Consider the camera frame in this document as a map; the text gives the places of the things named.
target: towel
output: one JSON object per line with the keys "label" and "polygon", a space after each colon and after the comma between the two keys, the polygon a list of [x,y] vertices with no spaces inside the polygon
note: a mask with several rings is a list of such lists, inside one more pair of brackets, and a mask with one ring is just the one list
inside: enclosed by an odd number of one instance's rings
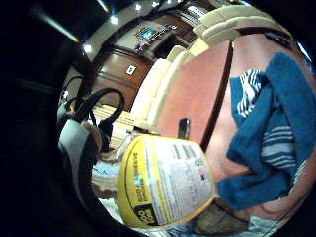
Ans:
{"label": "towel", "polygon": [[224,179],[218,190],[241,210],[288,195],[314,149],[316,102],[299,66],[282,52],[265,72],[248,70],[230,82],[238,131],[227,157],[254,175]]}

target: recessed light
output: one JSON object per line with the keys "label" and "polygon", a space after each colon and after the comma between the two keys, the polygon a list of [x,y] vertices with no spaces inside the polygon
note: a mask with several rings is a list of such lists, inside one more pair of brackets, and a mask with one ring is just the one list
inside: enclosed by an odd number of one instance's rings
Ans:
{"label": "recessed light", "polygon": [[119,22],[119,19],[117,17],[115,17],[115,16],[111,16],[110,20],[111,20],[112,24],[117,24]]}
{"label": "recessed light", "polygon": [[140,5],[140,4],[138,4],[138,3],[136,3],[135,9],[136,9],[136,11],[140,11],[140,9],[141,9],[141,5]]}
{"label": "recessed light", "polygon": [[159,5],[159,3],[157,3],[157,2],[152,2],[152,7],[157,7]]}
{"label": "recessed light", "polygon": [[86,53],[90,53],[90,52],[92,52],[92,47],[91,47],[89,44],[84,44],[84,45],[83,45],[83,50],[84,50]]}
{"label": "recessed light", "polygon": [[63,98],[64,98],[64,99],[67,99],[68,94],[69,94],[69,92],[68,92],[68,91],[65,91],[65,92],[63,93],[63,95],[62,95]]}

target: wooden paneling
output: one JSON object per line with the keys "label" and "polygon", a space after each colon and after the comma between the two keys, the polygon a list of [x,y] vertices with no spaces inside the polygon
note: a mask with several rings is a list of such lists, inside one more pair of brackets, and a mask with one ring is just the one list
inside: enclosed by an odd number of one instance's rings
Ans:
{"label": "wooden paneling", "polygon": [[192,33],[193,27],[190,26],[188,23],[182,21],[179,17],[177,17],[175,15],[166,14],[163,16],[159,16],[156,19],[154,19],[154,22],[159,23],[163,26],[168,25],[168,24],[177,26],[176,32],[182,38],[184,36],[186,36],[186,38],[184,40],[187,42],[192,41],[192,39],[196,37],[195,34],[188,35],[188,33]]}
{"label": "wooden paneling", "polygon": [[[137,57],[120,49],[107,48],[99,57],[98,72],[94,79],[92,90],[96,91],[105,87],[120,90],[125,97],[126,111],[130,111],[139,87],[152,66],[152,62],[142,57]],[[129,65],[136,67],[132,75],[126,70]],[[119,96],[108,94],[101,98],[101,103],[116,107]]]}
{"label": "wooden paneling", "polygon": [[[136,67],[136,70],[132,75],[126,73],[129,65]],[[138,88],[150,67],[151,64],[148,61],[118,51],[113,51],[108,55],[100,72],[114,80],[123,81],[125,85]]]}

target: black object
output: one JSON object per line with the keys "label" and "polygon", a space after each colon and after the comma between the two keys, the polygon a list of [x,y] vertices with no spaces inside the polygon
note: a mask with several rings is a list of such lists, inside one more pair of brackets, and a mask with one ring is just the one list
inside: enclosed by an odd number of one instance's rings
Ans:
{"label": "black object", "polygon": [[190,118],[183,118],[179,121],[178,138],[188,140],[190,136]]}
{"label": "black object", "polygon": [[286,48],[291,48],[290,41],[288,39],[283,38],[282,36],[280,36],[278,34],[268,32],[268,33],[265,33],[265,36],[268,39],[273,40],[273,41],[277,42],[278,44],[280,44]]}

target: striped towel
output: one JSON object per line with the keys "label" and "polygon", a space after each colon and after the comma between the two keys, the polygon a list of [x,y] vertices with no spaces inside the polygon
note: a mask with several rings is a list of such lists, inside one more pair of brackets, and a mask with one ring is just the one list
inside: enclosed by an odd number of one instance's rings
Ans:
{"label": "striped towel", "polygon": [[231,78],[231,93],[239,129],[227,157],[255,175],[220,181],[220,195],[236,209],[287,196],[314,149],[315,95],[284,53],[277,53],[265,72]]}

